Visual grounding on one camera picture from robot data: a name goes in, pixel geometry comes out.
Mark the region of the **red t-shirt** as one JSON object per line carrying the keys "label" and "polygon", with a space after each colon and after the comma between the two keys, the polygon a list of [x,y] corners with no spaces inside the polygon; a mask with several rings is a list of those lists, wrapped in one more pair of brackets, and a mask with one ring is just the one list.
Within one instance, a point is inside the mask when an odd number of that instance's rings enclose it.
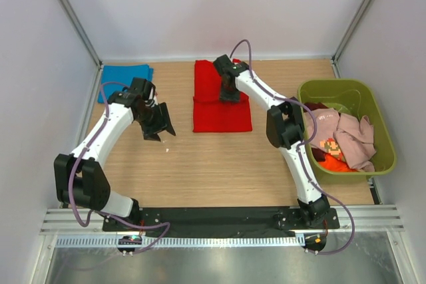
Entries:
{"label": "red t-shirt", "polygon": [[212,62],[194,64],[193,131],[195,133],[235,133],[252,131],[249,97],[241,93],[240,101],[222,102],[221,78]]}

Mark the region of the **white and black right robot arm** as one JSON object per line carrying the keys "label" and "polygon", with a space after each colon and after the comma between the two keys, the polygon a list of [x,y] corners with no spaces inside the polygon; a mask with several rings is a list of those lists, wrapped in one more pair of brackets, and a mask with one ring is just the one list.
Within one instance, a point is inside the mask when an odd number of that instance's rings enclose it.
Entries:
{"label": "white and black right robot arm", "polygon": [[266,111],[266,136],[290,169],[296,185],[300,221],[308,228],[322,225],[330,204],[306,154],[302,104],[274,91],[245,62],[234,63],[228,55],[222,55],[213,65],[221,78],[221,101],[238,102],[244,93]]}

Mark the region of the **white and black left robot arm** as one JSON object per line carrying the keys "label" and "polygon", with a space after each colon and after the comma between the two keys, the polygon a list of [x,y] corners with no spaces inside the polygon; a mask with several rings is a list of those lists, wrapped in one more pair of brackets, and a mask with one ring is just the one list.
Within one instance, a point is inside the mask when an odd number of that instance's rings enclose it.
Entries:
{"label": "white and black left robot arm", "polygon": [[100,91],[104,111],[87,137],[70,154],[59,154],[53,163],[57,198],[69,204],[78,223],[86,227],[77,209],[87,208],[113,218],[127,231],[142,223],[138,201],[112,191],[103,166],[121,137],[133,123],[141,127],[142,137],[160,141],[159,134],[175,135],[168,107],[158,102],[155,85],[145,78],[133,78],[131,84],[110,96]]}

